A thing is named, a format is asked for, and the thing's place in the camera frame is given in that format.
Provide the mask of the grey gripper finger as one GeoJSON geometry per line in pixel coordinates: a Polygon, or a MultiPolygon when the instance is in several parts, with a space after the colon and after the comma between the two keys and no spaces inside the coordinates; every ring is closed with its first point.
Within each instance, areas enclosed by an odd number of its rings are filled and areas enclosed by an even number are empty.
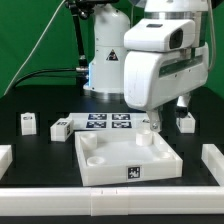
{"type": "Polygon", "coordinates": [[[184,94],[178,97],[176,112],[178,117],[186,117],[188,114],[188,105],[191,96],[189,94],[184,94]]]}
{"type": "Polygon", "coordinates": [[[161,130],[161,123],[160,123],[160,116],[158,110],[151,110],[147,112],[150,121],[150,129],[152,131],[160,131],[161,130]]]}

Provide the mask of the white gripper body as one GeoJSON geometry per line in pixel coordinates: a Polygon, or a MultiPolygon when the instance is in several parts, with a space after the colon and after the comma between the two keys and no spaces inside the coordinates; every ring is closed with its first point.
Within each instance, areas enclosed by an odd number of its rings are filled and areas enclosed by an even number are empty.
{"type": "Polygon", "coordinates": [[[208,45],[195,50],[191,60],[178,61],[180,51],[130,51],[124,64],[124,98],[130,108],[150,111],[207,81],[208,45]]]}

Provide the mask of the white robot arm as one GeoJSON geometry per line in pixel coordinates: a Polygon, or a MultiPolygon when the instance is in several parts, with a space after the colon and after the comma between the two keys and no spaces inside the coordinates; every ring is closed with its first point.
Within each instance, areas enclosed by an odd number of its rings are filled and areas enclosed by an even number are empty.
{"type": "Polygon", "coordinates": [[[94,7],[95,55],[86,92],[145,111],[161,130],[160,107],[204,85],[209,49],[204,40],[211,0],[130,0],[144,9],[134,26],[109,3],[94,7]]]}

